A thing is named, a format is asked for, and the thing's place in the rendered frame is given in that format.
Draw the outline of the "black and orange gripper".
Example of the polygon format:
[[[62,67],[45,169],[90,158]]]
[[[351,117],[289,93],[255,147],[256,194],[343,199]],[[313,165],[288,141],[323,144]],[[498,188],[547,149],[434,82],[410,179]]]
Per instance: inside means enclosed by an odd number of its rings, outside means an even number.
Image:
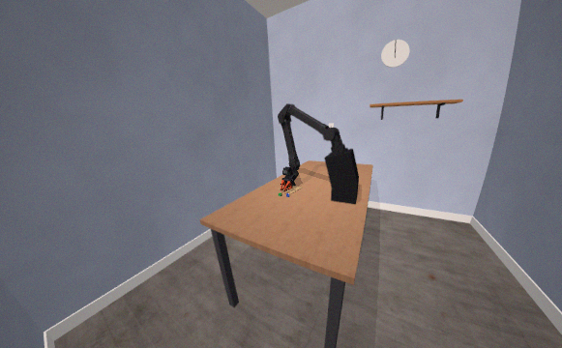
[[[287,190],[289,190],[289,189],[292,189],[293,186],[295,187],[296,185],[295,185],[294,181],[295,181],[295,180],[293,180],[293,179],[282,178],[282,181],[281,181],[281,190],[284,189],[284,191],[287,191]],[[284,186],[283,186],[283,185],[284,185]],[[283,188],[282,188],[282,186],[283,186]],[[289,188],[287,188],[287,187],[289,187]]]

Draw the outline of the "tan square mat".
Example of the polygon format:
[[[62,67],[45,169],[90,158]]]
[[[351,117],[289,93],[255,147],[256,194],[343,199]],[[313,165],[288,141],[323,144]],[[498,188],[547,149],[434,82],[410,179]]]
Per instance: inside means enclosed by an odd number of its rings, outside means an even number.
[[[300,187],[296,187],[296,186],[294,187],[294,186],[293,186],[293,188],[287,190],[286,192],[293,193],[293,192],[295,192],[295,191],[297,191],[297,190],[299,190],[299,189],[301,189],[301,188],[300,188]]]

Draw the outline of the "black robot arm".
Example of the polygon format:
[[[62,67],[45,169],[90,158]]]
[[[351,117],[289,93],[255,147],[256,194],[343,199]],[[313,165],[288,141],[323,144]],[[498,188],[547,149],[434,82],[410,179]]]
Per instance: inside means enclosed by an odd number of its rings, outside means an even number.
[[[286,104],[286,106],[279,113],[278,119],[279,123],[282,126],[289,159],[289,167],[285,167],[283,169],[282,175],[285,175],[284,178],[295,180],[299,175],[299,172],[297,170],[299,170],[300,162],[298,160],[290,127],[290,115],[296,117],[297,119],[317,130],[323,135],[324,140],[331,141],[331,150],[335,153],[329,154],[330,156],[342,154],[348,151],[348,148],[345,148],[344,144],[342,144],[342,140],[340,139],[340,131],[337,128],[330,128],[329,126],[319,122],[318,120],[314,119],[313,117],[293,105]]]

